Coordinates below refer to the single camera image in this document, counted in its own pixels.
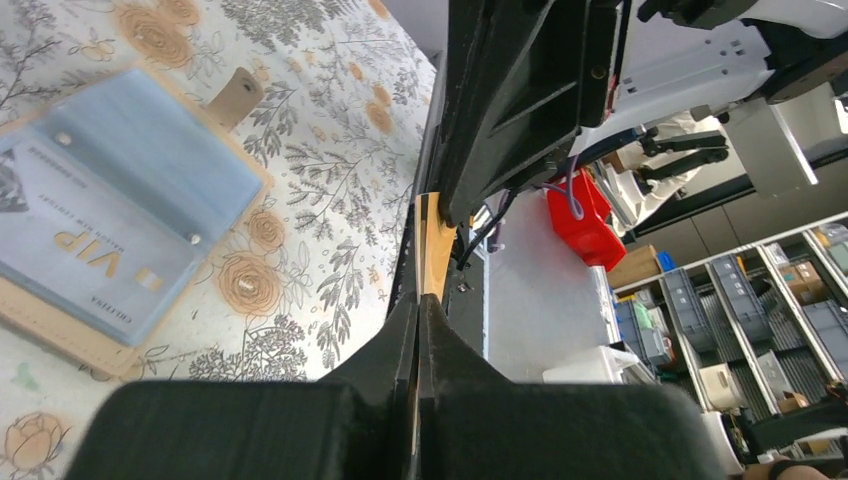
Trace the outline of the blue credit card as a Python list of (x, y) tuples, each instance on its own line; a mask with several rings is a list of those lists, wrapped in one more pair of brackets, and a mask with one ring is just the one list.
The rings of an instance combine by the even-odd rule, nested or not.
[(1, 138), (1, 274), (138, 346), (194, 268), (192, 246), (32, 132)]

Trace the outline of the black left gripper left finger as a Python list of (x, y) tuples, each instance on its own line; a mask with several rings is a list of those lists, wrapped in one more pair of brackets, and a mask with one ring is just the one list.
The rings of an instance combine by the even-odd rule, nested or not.
[(409, 479), (418, 305), (314, 382), (137, 381), (99, 408), (70, 479)]

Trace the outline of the gold credit card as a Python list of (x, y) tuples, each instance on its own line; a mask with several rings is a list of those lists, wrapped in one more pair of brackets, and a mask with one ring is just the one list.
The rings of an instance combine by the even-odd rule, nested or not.
[(414, 205), (414, 249), (418, 297), (433, 294), (443, 299), (456, 228), (439, 212), (438, 192), (418, 195)]

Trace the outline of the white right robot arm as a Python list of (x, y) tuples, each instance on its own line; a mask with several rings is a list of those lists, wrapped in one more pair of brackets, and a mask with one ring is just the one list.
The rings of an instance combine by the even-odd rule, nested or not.
[(684, 110), (777, 105), (847, 68), (844, 1), (618, 1), (610, 112), (571, 152)]

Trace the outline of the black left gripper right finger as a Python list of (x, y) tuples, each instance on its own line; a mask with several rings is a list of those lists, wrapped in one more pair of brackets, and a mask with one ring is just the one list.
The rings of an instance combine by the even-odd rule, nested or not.
[(700, 413), (658, 385), (506, 379), (418, 302), (426, 479), (721, 479)]

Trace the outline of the black card box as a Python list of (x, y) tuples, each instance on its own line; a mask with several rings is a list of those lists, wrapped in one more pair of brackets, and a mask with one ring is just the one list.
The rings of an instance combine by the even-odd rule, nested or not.
[(552, 154), (602, 124), (620, 70), (628, 1), (451, 1), (446, 42), (414, 198), (460, 233), (463, 268), (471, 215), (493, 194), (549, 178)]

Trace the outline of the tan leather card holder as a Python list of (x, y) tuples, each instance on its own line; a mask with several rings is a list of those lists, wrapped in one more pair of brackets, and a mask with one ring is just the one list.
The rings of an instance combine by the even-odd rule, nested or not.
[(146, 66), (1, 129), (1, 315), (94, 370), (141, 356), (272, 178), (232, 129), (263, 99), (237, 69), (199, 106)]

